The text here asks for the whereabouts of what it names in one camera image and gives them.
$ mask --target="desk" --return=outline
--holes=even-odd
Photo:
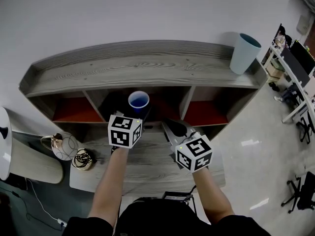
[[[296,109],[294,109],[294,111],[292,111],[287,117],[285,117],[282,120],[282,122],[285,123],[290,118],[292,118],[296,113],[298,113],[305,105],[307,105],[308,109],[310,109],[310,110],[314,109],[314,105],[312,104],[311,98],[304,92],[303,87],[301,86],[299,80],[296,78],[296,76],[292,72],[291,68],[288,66],[288,64],[281,57],[280,51],[278,49],[274,48],[273,46],[270,46],[270,50],[271,50],[271,54],[270,54],[269,58],[267,59],[266,63],[264,64],[263,68],[266,68],[267,65],[271,62],[273,55],[276,55],[278,57],[280,64],[283,66],[283,68],[285,69],[287,74],[290,76],[292,81],[296,83],[296,85],[298,86],[298,88],[299,88],[299,90],[300,90],[300,92],[304,98],[304,101]],[[310,111],[310,116],[311,116],[312,122],[315,123],[315,112]]]
[[[219,145],[216,138],[213,161],[209,170],[218,186],[225,186],[225,176]],[[135,148],[129,151],[124,179],[124,196],[161,197],[165,191],[189,192],[195,185],[192,174],[180,169],[170,157],[171,144],[161,128],[146,129]],[[97,163],[88,171],[73,166],[70,169],[70,187],[95,192],[110,158],[111,147],[107,133],[94,128],[85,138],[84,147],[94,151]]]

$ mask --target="blue cup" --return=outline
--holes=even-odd
[[[136,91],[128,97],[128,103],[136,113],[149,104],[150,98],[146,92]]]

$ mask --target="white desk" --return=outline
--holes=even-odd
[[[276,49],[273,46],[270,46],[270,50],[271,50],[271,54],[270,54],[269,58],[267,59],[266,63],[264,64],[263,68],[266,69],[268,64],[271,62],[273,55],[276,55],[278,57],[280,64],[283,66],[283,68],[285,69],[287,74],[290,76],[292,81],[296,83],[297,87],[299,88],[299,90],[300,90],[300,92],[304,98],[304,101],[296,109],[294,109],[294,111],[292,111],[287,117],[285,117],[282,120],[282,122],[285,123],[286,121],[288,121],[296,113],[298,113],[305,105],[307,105],[308,109],[312,110],[312,111],[310,111],[310,116],[311,116],[312,122],[315,123],[314,105],[312,104],[311,98],[304,92],[304,89],[302,88],[300,82],[298,81],[298,79],[296,78],[296,76],[294,75],[294,73],[292,72],[290,67],[288,66],[288,64],[281,57],[281,52],[279,51],[279,49]]]

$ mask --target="computer monitor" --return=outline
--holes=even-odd
[[[315,60],[313,59],[313,57],[297,40],[294,41],[294,44],[292,45],[290,51],[299,61],[306,73],[309,75],[315,67]]]

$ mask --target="wood grain surface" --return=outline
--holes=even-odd
[[[21,82],[27,97],[87,89],[145,86],[259,88],[249,69],[233,73],[233,48],[190,41],[133,41],[74,50],[34,63]]]
[[[107,130],[92,128],[85,138],[85,148],[94,151],[97,163],[89,171],[83,172],[73,166],[70,171],[72,188],[95,192],[110,158],[111,146],[108,144]],[[129,152],[123,195],[135,197],[160,197],[165,191],[188,192],[194,186],[192,174],[180,169],[171,158],[170,143],[160,128],[143,132],[134,149]],[[225,176],[220,150],[215,150],[213,162],[209,167],[216,183],[225,186]]]

